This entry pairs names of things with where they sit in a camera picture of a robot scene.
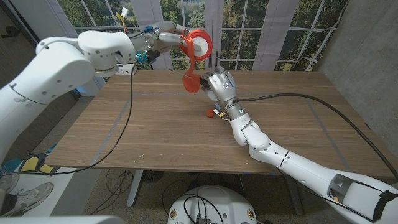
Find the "shoe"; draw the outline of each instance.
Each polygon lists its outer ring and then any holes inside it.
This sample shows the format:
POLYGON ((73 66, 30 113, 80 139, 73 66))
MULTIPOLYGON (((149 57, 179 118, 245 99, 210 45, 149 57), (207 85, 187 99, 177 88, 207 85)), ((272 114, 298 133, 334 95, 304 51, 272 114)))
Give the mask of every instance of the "shoe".
POLYGON ((17 202, 14 208, 2 217, 22 216, 25 212, 40 205, 50 195, 53 188, 53 183, 44 183, 35 189, 16 195, 17 202))
POLYGON ((3 189, 7 194, 11 192, 17 185, 19 175, 7 175, 0 179, 0 189, 3 189))

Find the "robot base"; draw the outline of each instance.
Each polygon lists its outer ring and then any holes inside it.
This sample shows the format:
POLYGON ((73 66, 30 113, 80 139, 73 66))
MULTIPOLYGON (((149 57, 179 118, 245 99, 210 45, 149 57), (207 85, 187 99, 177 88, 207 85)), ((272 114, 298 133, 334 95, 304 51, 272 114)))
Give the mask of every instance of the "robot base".
MULTIPOLYGON (((177 199, 172 205, 168 217, 168 224, 188 224, 191 223, 187 214, 184 211, 185 199, 196 195, 198 189, 194 188, 185 195, 177 199)), ((256 214, 252 205, 240 194, 226 187, 207 185, 199 187, 199 196, 209 200, 219 211, 223 217, 221 222, 220 216, 210 203, 205 201, 203 204, 202 200, 192 197, 185 203, 185 208, 188 214, 197 222, 203 224, 221 224, 221 223, 237 223, 237 224, 256 224, 256 214)))

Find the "table top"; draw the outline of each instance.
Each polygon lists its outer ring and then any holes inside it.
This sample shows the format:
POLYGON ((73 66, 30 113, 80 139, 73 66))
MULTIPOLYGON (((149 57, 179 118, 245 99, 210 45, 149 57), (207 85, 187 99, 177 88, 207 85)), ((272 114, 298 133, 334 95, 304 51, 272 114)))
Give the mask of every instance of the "table top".
MULTIPOLYGON (((201 75, 205 71, 196 71, 201 75)), ((232 71, 238 98, 271 93, 319 97, 351 119, 394 167, 386 149, 327 77, 320 72, 232 71)), ((276 173, 254 160, 234 140, 229 122, 205 111, 214 103, 203 92, 189 94, 182 77, 168 70, 133 76, 132 114, 115 150, 96 167, 112 169, 276 173)), ((86 167, 111 150, 127 120, 130 76, 111 77, 46 158, 51 166, 86 167)), ((263 132, 282 147, 323 166, 373 177, 392 177, 386 165, 343 119, 312 100, 281 97, 242 102, 263 132)))

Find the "wall outlet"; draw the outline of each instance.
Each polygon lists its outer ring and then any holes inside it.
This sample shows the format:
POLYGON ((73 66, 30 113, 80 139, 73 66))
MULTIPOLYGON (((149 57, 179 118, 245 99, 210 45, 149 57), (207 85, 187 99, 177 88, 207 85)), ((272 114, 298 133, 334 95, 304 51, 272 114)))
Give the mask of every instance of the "wall outlet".
POLYGON ((137 67, 134 66, 134 64, 127 64, 127 65, 120 65, 118 64, 119 71, 116 73, 116 75, 130 75, 131 70, 132 74, 134 75, 137 72, 137 67))

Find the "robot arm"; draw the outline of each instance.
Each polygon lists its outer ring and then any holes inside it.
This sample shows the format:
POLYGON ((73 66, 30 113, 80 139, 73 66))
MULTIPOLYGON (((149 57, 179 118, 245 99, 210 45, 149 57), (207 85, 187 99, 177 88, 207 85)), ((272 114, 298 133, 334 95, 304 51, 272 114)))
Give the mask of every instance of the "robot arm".
POLYGON ((215 72, 207 73, 204 79, 208 81, 204 91, 210 99, 225 105, 236 142, 241 146, 248 144, 253 159, 276 166, 319 196, 334 201, 326 202, 352 223, 398 218, 397 189, 365 175, 323 167, 284 149, 271 141, 236 102, 236 84, 229 72, 216 67, 215 72))
POLYGON ((0 162, 18 135, 51 101, 93 76, 114 75, 119 69, 117 62, 151 62, 168 47, 185 43, 180 35, 187 34, 187 28, 163 21, 138 34, 87 31, 78 38, 42 40, 33 61, 0 90, 0 162))

